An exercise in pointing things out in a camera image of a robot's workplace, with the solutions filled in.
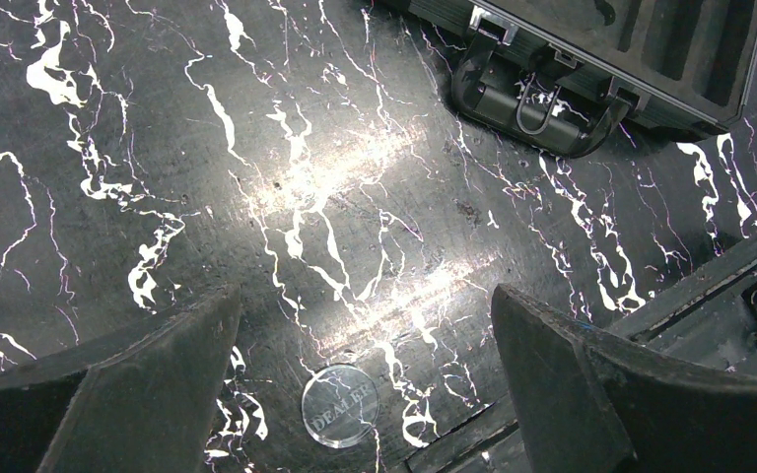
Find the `black poker set case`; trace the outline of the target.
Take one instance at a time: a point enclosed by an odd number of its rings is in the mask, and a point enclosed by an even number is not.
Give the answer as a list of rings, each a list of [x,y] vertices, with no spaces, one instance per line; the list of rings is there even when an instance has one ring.
[[[749,97],[757,1],[397,1],[467,42],[450,95],[466,117],[554,155],[625,121],[696,143]]]

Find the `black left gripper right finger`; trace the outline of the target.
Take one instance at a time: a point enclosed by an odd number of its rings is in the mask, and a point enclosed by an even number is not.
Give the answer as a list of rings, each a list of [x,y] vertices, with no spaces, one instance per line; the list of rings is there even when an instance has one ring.
[[[757,472],[757,376],[668,357],[501,284],[496,345],[535,472]]]

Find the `clear dealer button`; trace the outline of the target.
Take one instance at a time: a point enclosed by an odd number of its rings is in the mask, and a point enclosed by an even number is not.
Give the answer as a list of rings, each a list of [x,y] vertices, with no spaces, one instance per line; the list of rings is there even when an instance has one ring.
[[[352,365],[328,366],[305,385],[301,414],[314,441],[334,449],[352,447],[376,427],[377,386],[369,375]]]

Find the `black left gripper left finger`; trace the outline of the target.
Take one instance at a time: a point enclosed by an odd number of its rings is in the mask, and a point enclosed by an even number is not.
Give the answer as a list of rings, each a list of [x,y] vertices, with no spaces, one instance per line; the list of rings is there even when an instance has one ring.
[[[241,320],[218,288],[0,373],[0,472],[193,472]]]

